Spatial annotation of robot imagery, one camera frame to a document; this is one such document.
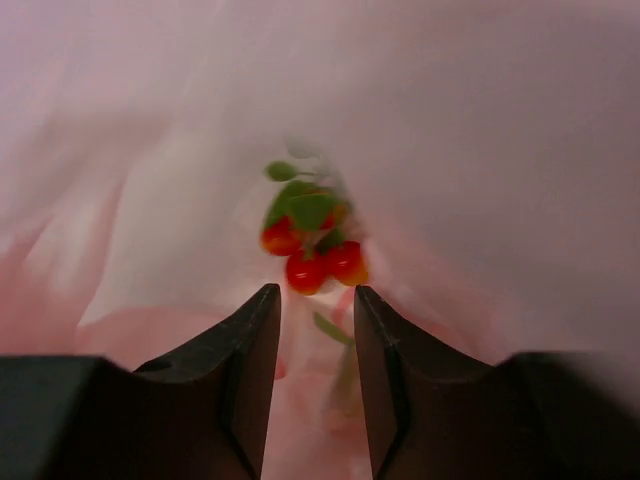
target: translucent plastic bag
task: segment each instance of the translucent plastic bag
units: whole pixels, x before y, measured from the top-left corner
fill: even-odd
[[[639,17],[623,0],[3,2],[0,350],[134,368],[280,280],[261,171],[294,138],[342,176],[372,284],[407,318],[490,362],[603,349],[630,401]],[[333,408],[342,349],[311,322],[346,308],[348,328],[341,298],[285,299],[265,478],[370,475],[362,417]]]

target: pink fabric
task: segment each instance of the pink fabric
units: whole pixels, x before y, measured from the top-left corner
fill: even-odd
[[[489,362],[602,350],[640,405],[637,2],[5,0],[0,24],[0,351],[134,368],[280,281],[261,170],[293,138],[407,318]],[[311,322],[348,331],[347,295],[286,295],[265,478],[370,476]]]

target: fruit cluster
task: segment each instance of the fruit cluster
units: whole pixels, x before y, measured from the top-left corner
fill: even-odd
[[[301,172],[286,161],[271,162],[265,174],[286,184],[267,211],[260,241],[268,253],[289,257],[289,286],[313,295],[330,276],[348,286],[366,283],[360,243],[345,235],[345,222],[352,215],[346,199],[323,186],[322,175]]]

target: tomato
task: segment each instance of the tomato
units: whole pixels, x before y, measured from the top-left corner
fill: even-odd
[[[348,241],[330,249],[325,256],[325,264],[331,275],[349,287],[369,280],[367,265],[358,242]]]
[[[300,233],[291,228],[291,222],[287,217],[266,228],[260,236],[260,242],[267,252],[281,257],[293,255],[302,245]]]
[[[324,223],[320,226],[321,230],[330,230],[344,220],[347,216],[347,206],[344,204],[337,205],[333,211],[327,215]]]
[[[329,276],[323,258],[316,252],[307,256],[304,250],[289,257],[285,273],[289,286],[303,295],[316,293]]]

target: black object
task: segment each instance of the black object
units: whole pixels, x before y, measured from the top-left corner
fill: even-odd
[[[280,291],[136,373],[93,357],[0,358],[0,480],[257,479]]]
[[[638,423],[567,366],[575,355],[491,367],[366,287],[355,332],[376,479],[640,478]]]

